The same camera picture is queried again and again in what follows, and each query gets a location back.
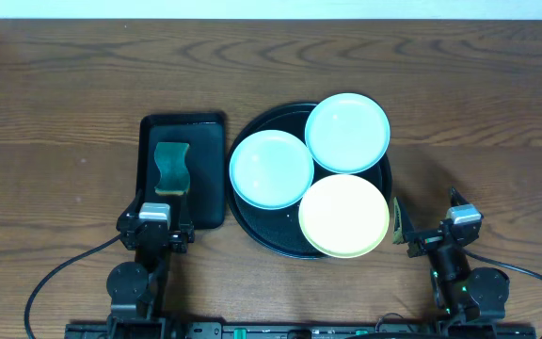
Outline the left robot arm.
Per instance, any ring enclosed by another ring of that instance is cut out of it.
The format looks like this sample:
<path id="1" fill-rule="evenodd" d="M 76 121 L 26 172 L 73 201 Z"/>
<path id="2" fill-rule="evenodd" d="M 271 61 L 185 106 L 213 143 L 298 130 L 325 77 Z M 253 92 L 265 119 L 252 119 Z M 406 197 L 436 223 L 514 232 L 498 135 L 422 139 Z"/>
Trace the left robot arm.
<path id="1" fill-rule="evenodd" d="M 187 252 L 195 240 L 187 193 L 170 194 L 169 203 L 146 202 L 138 191 L 117 220 L 120 242 L 135 259 L 112 269 L 106 281 L 111 312 L 108 338 L 173 338 L 182 333 L 161 315 L 169 259 Z"/>

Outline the yellow plate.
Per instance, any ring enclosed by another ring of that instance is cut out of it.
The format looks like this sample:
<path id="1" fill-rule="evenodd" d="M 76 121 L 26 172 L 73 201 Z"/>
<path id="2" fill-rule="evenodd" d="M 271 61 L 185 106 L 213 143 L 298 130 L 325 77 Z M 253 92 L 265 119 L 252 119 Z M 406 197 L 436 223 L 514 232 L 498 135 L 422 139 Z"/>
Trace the yellow plate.
<path id="1" fill-rule="evenodd" d="M 349 259 L 372 251 L 382 242 L 390 211 L 371 182 L 355 175 L 335 174 L 317 181 L 305 193 L 298 222 L 315 249 Z"/>

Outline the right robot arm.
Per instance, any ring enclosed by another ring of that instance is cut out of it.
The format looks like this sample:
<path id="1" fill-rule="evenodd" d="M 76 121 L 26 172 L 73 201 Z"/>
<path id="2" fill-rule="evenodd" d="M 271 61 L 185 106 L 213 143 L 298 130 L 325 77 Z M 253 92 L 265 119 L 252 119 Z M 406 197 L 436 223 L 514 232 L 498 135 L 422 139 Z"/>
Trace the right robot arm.
<path id="1" fill-rule="evenodd" d="M 484 216 L 455 189 L 450 208 L 435 229 L 418 231 L 405 205 L 393 200 L 392 242 L 407 245 L 410 258 L 425 256 L 432 271 L 435 302 L 461 324 L 492 322 L 505 318 L 509 277 L 493 267 L 471 268 L 467 245 L 479 237 Z"/>

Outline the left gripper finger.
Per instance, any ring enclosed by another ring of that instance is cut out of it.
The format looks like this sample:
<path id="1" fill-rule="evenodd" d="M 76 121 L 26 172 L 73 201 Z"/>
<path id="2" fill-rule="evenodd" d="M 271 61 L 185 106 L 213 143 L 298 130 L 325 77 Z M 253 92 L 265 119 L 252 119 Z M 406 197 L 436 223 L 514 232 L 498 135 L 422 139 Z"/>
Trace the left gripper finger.
<path id="1" fill-rule="evenodd" d="M 191 230 L 191 217 L 188 207 L 187 194 L 184 193 L 180 199 L 179 220 L 178 226 L 181 231 Z"/>
<path id="2" fill-rule="evenodd" d="M 144 193 L 142 189 L 139 189 L 136 192 L 134 199 L 125 209 L 124 216 L 126 218 L 138 218 L 138 214 L 143 204 L 143 201 L 144 201 Z"/>

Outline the green yellow sponge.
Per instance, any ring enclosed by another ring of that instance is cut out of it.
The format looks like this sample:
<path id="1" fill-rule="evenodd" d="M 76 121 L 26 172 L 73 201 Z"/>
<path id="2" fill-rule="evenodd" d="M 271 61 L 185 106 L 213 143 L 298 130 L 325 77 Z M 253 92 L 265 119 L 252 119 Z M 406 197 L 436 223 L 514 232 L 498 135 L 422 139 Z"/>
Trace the green yellow sponge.
<path id="1" fill-rule="evenodd" d="M 185 164 L 188 143 L 160 142 L 154 150 L 154 163 L 160 172 L 155 186 L 159 196 L 182 196 L 190 188 L 190 174 Z"/>

